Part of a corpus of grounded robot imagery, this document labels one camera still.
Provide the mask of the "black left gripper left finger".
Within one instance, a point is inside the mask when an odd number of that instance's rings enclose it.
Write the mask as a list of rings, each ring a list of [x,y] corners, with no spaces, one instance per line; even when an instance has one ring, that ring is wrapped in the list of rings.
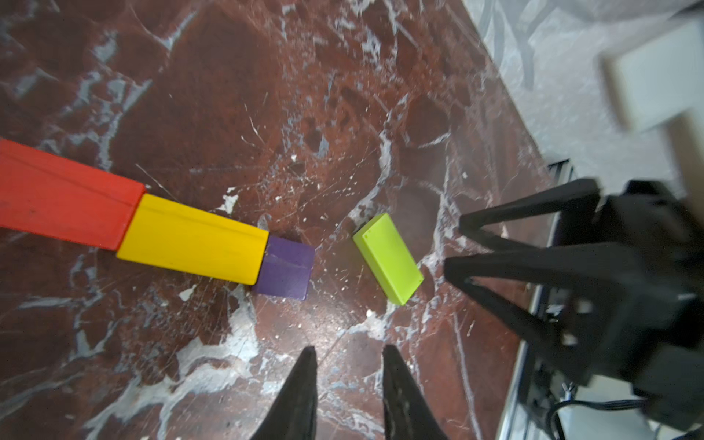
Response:
[[[315,348],[307,346],[251,439],[315,439],[318,402],[316,380]]]

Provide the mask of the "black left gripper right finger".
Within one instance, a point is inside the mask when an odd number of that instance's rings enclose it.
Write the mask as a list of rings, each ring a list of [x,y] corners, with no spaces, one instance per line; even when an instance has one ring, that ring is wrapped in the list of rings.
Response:
[[[382,352],[382,393],[386,439],[447,439],[394,345]]]

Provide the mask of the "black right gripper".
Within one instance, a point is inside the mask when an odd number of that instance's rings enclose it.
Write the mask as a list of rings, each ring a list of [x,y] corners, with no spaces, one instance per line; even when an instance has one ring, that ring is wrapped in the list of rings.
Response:
[[[484,229],[552,213],[566,247],[533,249]],[[630,181],[602,196],[596,180],[578,179],[464,214],[459,232],[498,252],[446,258],[445,279],[542,361],[580,385],[596,376],[628,382],[662,424],[702,426],[703,229],[665,185]],[[539,288],[536,310],[484,279]]]

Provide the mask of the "small purple cube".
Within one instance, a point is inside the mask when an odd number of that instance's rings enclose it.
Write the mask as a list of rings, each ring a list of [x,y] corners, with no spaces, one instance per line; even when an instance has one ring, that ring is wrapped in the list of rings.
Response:
[[[303,301],[315,262],[315,249],[303,243],[269,236],[257,282],[256,294]]]

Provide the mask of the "yellow block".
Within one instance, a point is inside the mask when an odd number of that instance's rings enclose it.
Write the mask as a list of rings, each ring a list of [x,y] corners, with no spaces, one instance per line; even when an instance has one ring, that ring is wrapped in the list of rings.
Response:
[[[253,285],[269,236],[258,227],[145,194],[117,258]]]

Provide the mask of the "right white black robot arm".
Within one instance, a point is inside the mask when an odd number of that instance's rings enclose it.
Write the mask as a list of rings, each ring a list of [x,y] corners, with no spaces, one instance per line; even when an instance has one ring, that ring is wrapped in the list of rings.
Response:
[[[687,192],[632,180],[602,196],[578,179],[470,214],[485,248],[448,258],[448,282],[577,385],[626,381],[629,407],[703,436],[703,18],[678,20],[601,58],[630,130],[664,126]]]

